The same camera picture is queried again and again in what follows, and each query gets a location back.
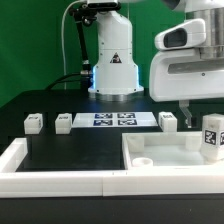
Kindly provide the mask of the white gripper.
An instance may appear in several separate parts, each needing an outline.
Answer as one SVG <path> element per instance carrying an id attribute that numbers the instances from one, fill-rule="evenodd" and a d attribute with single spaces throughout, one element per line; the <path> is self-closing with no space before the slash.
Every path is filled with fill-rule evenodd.
<path id="1" fill-rule="evenodd" d="M 154 101 L 179 101 L 191 128 L 188 100 L 224 97 L 224 59 L 202 60 L 196 49 L 158 52 L 151 63 L 149 84 Z"/>

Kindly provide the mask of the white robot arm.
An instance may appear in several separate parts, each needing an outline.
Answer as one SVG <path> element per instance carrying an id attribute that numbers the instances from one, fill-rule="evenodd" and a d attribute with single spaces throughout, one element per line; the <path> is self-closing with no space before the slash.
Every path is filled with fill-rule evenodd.
<path id="1" fill-rule="evenodd" d="M 97 13 L 99 59 L 90 94 L 123 100 L 140 92 L 138 66 L 132 58 L 132 25 L 117 13 L 134 0 L 87 0 Z M 149 73 L 149 94 L 156 101 L 177 101 L 192 117 L 189 102 L 224 97 L 224 0 L 161 0 L 184 21 L 156 35 L 158 53 Z"/>

